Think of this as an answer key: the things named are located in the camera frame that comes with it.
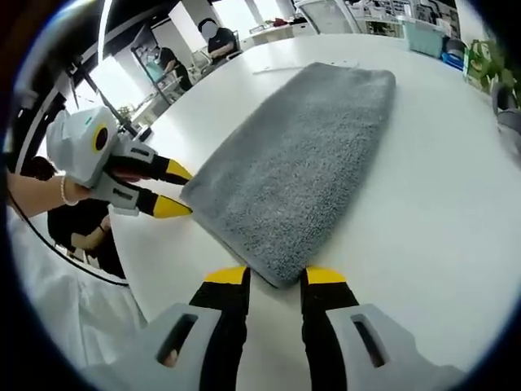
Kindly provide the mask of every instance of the fluffy gray towel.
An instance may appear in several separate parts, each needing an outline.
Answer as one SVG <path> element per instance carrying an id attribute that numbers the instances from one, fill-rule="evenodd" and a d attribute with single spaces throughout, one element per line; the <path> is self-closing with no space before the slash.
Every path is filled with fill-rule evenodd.
<path id="1" fill-rule="evenodd" d="M 290 286 L 355 196 L 395 86 L 389 71 L 309 65 L 226 139 L 181 198 L 261 277 Z"/>

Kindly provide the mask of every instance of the white table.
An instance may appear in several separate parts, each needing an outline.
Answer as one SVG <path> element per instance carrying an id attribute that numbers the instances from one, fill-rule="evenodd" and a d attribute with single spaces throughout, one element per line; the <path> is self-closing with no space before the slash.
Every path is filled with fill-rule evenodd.
<path id="1" fill-rule="evenodd" d="M 313 61 L 396 75 L 389 129 L 355 204 L 314 263 L 343 273 L 416 337 L 421 354 L 463 370 L 497 336 L 521 282 L 521 172 L 504 153 L 487 99 L 462 74 L 370 35 L 257 46 L 216 70 L 153 126 L 151 145 L 192 173 L 259 104 Z M 142 186 L 176 196 L 177 187 Z M 235 266 L 190 217 L 112 215 L 116 246 L 147 319 L 188 302 L 204 276 Z M 298 287 L 252 278 L 237 390 L 310 389 Z"/>

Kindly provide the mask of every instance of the bracelet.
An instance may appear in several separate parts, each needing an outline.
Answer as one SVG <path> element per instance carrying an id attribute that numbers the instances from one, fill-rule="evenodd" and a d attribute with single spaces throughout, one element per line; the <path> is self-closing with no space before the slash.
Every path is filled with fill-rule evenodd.
<path id="1" fill-rule="evenodd" d="M 67 200 L 67 198 L 65 197 L 65 176 L 62 177 L 62 181 L 61 181 L 61 183 L 59 185 L 59 192 L 62 195 L 63 203 L 66 204 L 67 206 L 75 206 L 75 205 L 78 204 L 78 201 L 71 202 L 71 201 Z"/>

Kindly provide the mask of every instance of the human hand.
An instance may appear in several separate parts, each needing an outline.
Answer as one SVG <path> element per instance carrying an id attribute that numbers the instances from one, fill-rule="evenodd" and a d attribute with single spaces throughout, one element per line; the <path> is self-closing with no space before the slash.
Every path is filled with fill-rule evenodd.
<path id="1" fill-rule="evenodd" d="M 66 177 L 63 185 L 65 198 L 70 202 L 83 201 L 90 197 L 90 189 L 78 185 L 71 178 Z"/>

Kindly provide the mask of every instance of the person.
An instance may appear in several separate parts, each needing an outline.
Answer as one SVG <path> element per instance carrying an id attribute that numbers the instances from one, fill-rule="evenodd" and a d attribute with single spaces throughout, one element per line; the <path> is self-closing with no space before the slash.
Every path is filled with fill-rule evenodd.
<path id="1" fill-rule="evenodd" d="M 212 65 L 217 65 L 228 55 L 239 51 L 234 33 L 230 29 L 218 27 L 215 20 L 211 18 L 201 20 L 197 28 L 208 43 Z"/>
<path id="2" fill-rule="evenodd" d="M 159 62 L 159 66 L 164 70 L 165 73 L 175 71 L 177 77 L 181 80 L 179 85 L 184 91 L 188 91 L 192 88 L 192 83 L 188 77 L 188 71 L 186 67 L 181 64 L 176 55 L 168 47 L 156 47 L 153 50 L 154 56 Z"/>
<path id="3" fill-rule="evenodd" d="M 21 173 L 46 182 L 55 176 L 56 170 L 46 158 L 36 156 L 24 165 Z M 101 269 L 124 278 L 107 207 L 108 202 L 92 199 L 74 206 L 59 206 L 47 213 L 47 228 L 57 244 L 72 253 L 77 248 L 84 250 L 98 259 Z"/>

